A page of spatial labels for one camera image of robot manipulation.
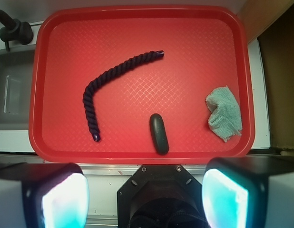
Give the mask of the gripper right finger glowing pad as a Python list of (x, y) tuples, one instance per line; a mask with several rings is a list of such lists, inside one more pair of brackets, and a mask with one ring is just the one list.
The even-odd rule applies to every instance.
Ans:
[(217, 157), (202, 180), (212, 228), (294, 228), (294, 157)]

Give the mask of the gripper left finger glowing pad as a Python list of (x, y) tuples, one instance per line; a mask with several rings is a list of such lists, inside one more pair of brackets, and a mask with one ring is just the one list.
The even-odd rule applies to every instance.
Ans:
[(0, 228), (83, 228), (88, 180), (74, 163), (0, 163)]

